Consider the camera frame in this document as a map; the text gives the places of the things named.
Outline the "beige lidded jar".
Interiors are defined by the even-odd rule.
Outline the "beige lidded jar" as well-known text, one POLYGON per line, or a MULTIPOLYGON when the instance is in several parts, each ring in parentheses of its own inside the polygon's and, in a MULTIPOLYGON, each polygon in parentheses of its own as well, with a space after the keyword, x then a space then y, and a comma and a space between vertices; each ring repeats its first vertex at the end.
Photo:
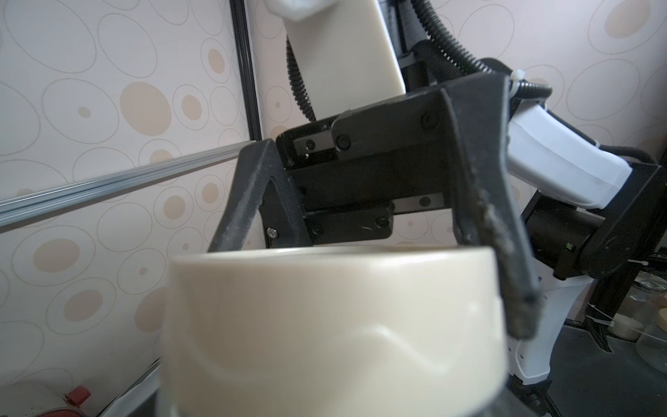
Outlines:
POLYGON ((163 392, 186 416, 472 416, 505 386, 490 248, 187 255, 168 274, 163 392))

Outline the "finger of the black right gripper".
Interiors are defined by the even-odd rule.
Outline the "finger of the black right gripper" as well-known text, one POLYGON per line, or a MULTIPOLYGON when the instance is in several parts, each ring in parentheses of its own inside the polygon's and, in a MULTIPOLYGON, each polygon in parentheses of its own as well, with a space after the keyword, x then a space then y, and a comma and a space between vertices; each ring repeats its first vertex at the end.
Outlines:
POLYGON ((508 170, 509 78, 477 73, 444 84, 445 148, 459 243, 493 249, 507 332, 535 337, 541 289, 508 170))
POLYGON ((253 142, 240 151, 228 203, 208 252, 240 250, 257 214, 262 218, 268 248, 313 245, 302 195, 270 139, 253 142))

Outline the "beige jar lid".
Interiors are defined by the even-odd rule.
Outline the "beige jar lid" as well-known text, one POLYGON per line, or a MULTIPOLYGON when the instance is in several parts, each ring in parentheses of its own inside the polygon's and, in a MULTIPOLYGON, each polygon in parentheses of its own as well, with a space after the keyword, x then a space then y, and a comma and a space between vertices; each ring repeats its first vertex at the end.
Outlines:
POLYGON ((644 331, 644 324, 624 314, 616 313, 608 327, 609 332, 628 342, 636 342, 644 331))

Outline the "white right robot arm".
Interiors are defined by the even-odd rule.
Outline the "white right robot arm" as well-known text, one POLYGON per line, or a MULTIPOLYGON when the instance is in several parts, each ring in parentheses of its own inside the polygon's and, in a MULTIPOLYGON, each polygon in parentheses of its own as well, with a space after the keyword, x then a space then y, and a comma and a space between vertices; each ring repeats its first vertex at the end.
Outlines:
POLYGON ((514 387, 543 385, 584 286, 662 233, 666 171, 589 144, 509 79, 479 73, 284 132, 239 155, 210 242, 239 250, 384 239, 396 215, 450 209, 457 241, 499 262, 514 387))

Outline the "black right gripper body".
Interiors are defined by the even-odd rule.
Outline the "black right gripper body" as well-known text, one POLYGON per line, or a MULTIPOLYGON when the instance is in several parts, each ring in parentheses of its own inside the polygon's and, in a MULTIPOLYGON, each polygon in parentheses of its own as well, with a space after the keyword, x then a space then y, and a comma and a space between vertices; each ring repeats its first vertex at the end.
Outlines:
POLYGON ((385 239, 396 215, 451 208, 450 122, 444 91, 424 90, 279 135, 305 242, 385 239))

